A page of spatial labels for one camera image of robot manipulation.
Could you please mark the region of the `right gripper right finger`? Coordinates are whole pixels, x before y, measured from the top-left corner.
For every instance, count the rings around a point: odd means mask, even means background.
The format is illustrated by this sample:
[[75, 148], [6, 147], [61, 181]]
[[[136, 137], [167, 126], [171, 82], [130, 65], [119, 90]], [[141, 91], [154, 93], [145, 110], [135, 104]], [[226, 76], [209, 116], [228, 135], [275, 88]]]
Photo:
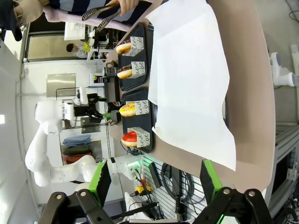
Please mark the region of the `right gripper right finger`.
[[207, 206], [195, 218], [197, 224], [221, 224], [226, 217], [239, 224], [272, 224], [268, 207], [257, 189], [240, 193], [224, 187], [210, 160], [201, 163], [200, 182]]

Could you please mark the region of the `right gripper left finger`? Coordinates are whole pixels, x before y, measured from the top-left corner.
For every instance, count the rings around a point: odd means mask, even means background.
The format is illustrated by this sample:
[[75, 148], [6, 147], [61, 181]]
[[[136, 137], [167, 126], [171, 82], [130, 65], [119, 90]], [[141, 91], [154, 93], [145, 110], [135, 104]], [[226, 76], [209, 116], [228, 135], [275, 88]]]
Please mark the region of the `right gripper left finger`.
[[70, 196], [64, 192], [52, 193], [45, 206], [45, 222], [75, 224], [77, 219], [85, 218], [86, 224], [111, 224], [111, 217], [103, 209], [111, 182], [105, 162], [96, 176], [95, 190], [80, 189]]

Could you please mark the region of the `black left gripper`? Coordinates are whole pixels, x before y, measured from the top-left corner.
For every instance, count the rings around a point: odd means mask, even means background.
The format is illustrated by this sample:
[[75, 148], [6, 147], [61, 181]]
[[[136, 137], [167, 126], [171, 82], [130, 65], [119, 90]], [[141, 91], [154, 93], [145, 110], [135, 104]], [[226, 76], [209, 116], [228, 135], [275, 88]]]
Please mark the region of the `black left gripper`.
[[100, 123], [103, 119], [107, 120], [107, 123], [119, 123], [121, 121], [121, 114], [119, 111], [111, 111], [109, 113], [100, 113], [96, 104], [98, 102], [108, 102], [105, 97], [99, 96], [97, 93], [87, 94], [87, 104], [74, 106], [75, 117], [88, 116], [91, 123]]

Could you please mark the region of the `person's left hand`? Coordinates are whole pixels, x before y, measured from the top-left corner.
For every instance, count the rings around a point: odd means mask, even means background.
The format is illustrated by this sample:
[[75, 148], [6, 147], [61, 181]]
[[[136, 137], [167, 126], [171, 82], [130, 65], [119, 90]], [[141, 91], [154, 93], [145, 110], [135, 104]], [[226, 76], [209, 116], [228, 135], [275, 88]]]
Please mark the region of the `person's left hand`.
[[121, 7], [121, 16], [123, 16], [125, 13], [134, 9], [138, 3], [139, 0], [111, 0], [107, 3], [107, 6], [119, 4]]

